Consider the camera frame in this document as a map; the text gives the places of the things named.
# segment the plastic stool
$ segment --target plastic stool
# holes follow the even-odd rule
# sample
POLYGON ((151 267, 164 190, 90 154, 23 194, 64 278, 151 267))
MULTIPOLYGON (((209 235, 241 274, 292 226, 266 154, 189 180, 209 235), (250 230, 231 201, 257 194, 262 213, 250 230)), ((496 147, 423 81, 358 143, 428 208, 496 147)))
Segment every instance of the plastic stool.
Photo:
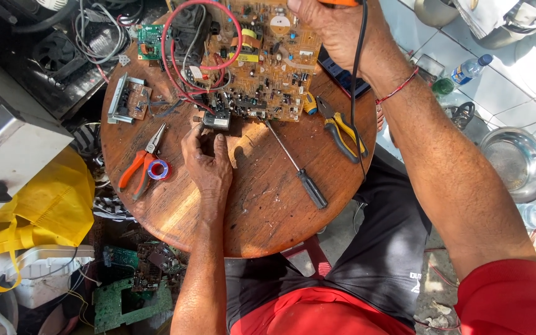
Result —
POLYGON ((324 279, 328 272, 330 272, 330 269, 332 269, 332 265, 330 265, 326 255, 324 255, 324 251, 320 248, 320 240, 317 239, 317 235, 303 241, 300 246, 283 251, 281 254, 289 259, 295 255, 299 255, 303 251, 307 251, 311 264, 316 270, 316 272, 309 277, 314 279, 324 279))

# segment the yellow bag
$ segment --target yellow bag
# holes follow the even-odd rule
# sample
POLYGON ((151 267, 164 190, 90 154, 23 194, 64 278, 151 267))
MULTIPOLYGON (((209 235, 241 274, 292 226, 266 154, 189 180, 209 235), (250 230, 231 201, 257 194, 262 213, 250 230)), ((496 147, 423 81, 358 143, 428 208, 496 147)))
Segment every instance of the yellow bag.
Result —
POLYGON ((94 222, 94 180, 82 158, 63 149, 11 202, 0 209, 0 253, 9 252, 18 280, 16 250, 43 244, 78 247, 94 222))

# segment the metal bowl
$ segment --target metal bowl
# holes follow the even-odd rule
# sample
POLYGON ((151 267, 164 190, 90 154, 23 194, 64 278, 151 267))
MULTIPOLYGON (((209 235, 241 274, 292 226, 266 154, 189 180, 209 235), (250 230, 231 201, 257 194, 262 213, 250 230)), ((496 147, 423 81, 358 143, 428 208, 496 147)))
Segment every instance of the metal bowl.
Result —
POLYGON ((536 138, 522 129, 500 127, 480 144, 516 203, 536 199, 536 138))

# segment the smartphone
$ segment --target smartphone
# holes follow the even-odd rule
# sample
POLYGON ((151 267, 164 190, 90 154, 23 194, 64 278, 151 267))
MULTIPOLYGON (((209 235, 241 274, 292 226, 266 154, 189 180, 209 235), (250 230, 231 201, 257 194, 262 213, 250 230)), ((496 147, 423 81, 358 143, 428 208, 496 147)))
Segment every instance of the smartphone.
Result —
MULTIPOLYGON (((351 97, 351 73, 347 70, 343 70, 338 66, 328 55, 328 51, 324 49, 324 46, 320 48, 320 53, 317 55, 317 62, 324 71, 330 75, 330 77, 336 81, 338 86, 346 93, 346 95, 351 97)), ((363 79, 357 78, 355 85, 355 99, 359 98, 365 92, 369 91, 372 88, 371 85, 366 83, 363 79)))

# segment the black pants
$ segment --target black pants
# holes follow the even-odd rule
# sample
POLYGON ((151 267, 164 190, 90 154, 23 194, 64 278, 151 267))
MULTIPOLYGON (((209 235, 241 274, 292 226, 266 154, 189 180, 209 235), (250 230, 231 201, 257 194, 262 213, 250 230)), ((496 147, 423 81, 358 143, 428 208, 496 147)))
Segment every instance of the black pants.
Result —
POLYGON ((298 288, 339 289, 414 328, 413 315, 431 222, 406 175, 376 156, 353 199, 365 219, 324 280, 304 277, 283 255, 225 259, 227 326, 298 288))

